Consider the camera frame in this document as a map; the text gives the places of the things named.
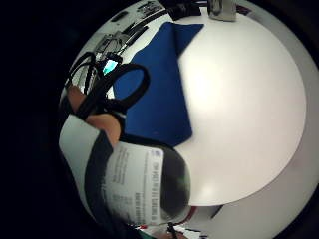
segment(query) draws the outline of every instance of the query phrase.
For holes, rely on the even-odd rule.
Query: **black background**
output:
[[[2,109],[7,238],[109,238],[65,183],[57,145],[57,110],[79,50],[110,17],[136,1],[9,1],[1,9]],[[161,1],[173,5],[182,1]],[[310,0],[252,1],[284,21],[319,63],[318,7]],[[316,192],[279,238],[317,238]]]

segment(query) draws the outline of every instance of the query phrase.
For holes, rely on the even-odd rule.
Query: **blue cloth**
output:
[[[137,52],[132,63],[145,66],[151,75],[147,92],[127,113],[125,133],[151,138],[176,146],[192,135],[186,108],[178,56],[203,27],[166,22],[150,43]],[[121,99],[137,87],[141,76],[130,72],[114,85]]]

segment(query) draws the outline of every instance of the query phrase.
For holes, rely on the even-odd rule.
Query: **finger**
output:
[[[89,116],[86,120],[90,125],[103,130],[112,147],[119,141],[121,134],[121,127],[118,120],[109,114],[100,114]]]
[[[68,88],[68,98],[74,112],[78,110],[81,102],[84,100],[85,97],[86,95],[84,95],[78,87],[70,86]]]

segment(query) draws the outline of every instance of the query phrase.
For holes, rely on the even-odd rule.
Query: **printed label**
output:
[[[133,225],[159,225],[163,151],[119,142],[109,158],[102,193],[110,210]]]

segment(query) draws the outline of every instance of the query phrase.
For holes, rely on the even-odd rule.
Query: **white table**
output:
[[[227,203],[212,220],[190,226],[212,238],[271,238],[295,218],[318,183],[318,70],[283,24],[237,2],[253,9],[273,34],[242,15],[236,23],[208,20],[204,9],[201,17],[177,21],[205,27],[179,59],[193,137],[176,150],[190,168],[190,204]],[[171,18],[149,23],[124,61],[165,21]],[[108,26],[81,52],[95,46]]]

